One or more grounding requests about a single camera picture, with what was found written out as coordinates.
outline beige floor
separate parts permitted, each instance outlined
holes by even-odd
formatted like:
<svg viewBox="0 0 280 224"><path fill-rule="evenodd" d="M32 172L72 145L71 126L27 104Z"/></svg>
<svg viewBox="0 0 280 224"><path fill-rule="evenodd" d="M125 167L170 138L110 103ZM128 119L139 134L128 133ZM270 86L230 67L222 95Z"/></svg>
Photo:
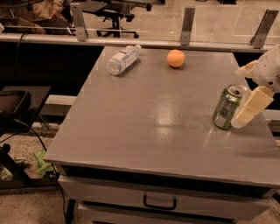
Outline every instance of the beige floor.
<svg viewBox="0 0 280 224"><path fill-rule="evenodd" d="M182 25L182 11L185 6L196 6L192 40L203 42L247 43L255 33L266 8L280 8L279 0L237 0L237 5L220 5L216 0L196 2L194 0L167 0L166 6L154 6L151 12L143 8L133 9L136 18L122 26L139 32L140 39L179 40ZM102 18L85 14L90 35L95 29L108 27L110 23ZM280 18L276 19L268 41L280 41ZM41 131L38 123L36 130ZM52 124L43 142L50 145L59 126ZM14 157L25 157L30 167L25 171L37 178L37 164L33 153L41 149L35 136L14 136L8 141ZM240 221L238 224L279 224L280 206L272 200L273 207L252 221ZM0 224L60 224L63 221L63 199L58 187L38 189L0 190ZM73 224L88 224L75 209Z"/></svg>

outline person's leg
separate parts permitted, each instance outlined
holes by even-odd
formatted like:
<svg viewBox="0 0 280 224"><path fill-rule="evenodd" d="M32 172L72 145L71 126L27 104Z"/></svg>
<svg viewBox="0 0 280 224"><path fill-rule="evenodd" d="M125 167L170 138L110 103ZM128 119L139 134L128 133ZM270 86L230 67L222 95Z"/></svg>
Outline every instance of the person's leg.
<svg viewBox="0 0 280 224"><path fill-rule="evenodd" d="M47 34L72 35L69 30L72 26L67 21L58 17L53 17L45 21L36 22L36 24L43 27Z"/></svg>

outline black handle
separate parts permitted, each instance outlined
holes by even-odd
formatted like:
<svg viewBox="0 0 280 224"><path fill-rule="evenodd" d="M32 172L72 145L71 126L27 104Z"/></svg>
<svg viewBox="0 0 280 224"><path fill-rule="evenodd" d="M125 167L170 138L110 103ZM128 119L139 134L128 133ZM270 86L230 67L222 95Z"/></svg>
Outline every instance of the black handle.
<svg viewBox="0 0 280 224"><path fill-rule="evenodd" d="M153 206L153 205L149 205L147 203L147 195L144 195L143 196L143 204L146 207L148 207L148 208L154 208L154 209L161 209L161 210L171 211L171 210L174 210L176 208L177 201L176 201L176 199L173 199L173 206Z"/></svg>

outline aluminum can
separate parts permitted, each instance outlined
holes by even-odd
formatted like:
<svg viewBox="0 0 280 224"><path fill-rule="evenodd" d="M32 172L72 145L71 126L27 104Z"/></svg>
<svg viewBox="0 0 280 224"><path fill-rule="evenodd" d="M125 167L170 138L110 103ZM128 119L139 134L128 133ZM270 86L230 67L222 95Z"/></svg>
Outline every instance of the aluminum can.
<svg viewBox="0 0 280 224"><path fill-rule="evenodd" d="M229 85L224 89L213 113L213 123L216 126L223 130L231 128L231 120L246 91L247 88L242 85Z"/></svg>

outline office chair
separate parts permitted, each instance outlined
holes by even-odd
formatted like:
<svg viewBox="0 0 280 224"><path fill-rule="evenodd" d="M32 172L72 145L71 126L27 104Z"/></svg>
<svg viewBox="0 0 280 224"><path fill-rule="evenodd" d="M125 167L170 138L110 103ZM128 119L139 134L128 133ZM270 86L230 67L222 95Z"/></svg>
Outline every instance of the office chair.
<svg viewBox="0 0 280 224"><path fill-rule="evenodd" d="M113 35L114 38L120 38L122 33L133 33L134 38L137 39L139 38L139 35L136 31L126 31L120 26L120 19L126 18L127 22L133 20L134 15L130 13L130 7L131 6L127 4L108 3L106 8L98 10L95 13L87 11L86 9L83 11L93 13L97 17L105 17L103 22L106 20L112 21L112 27L96 31L98 37L108 37L109 35Z"/></svg>

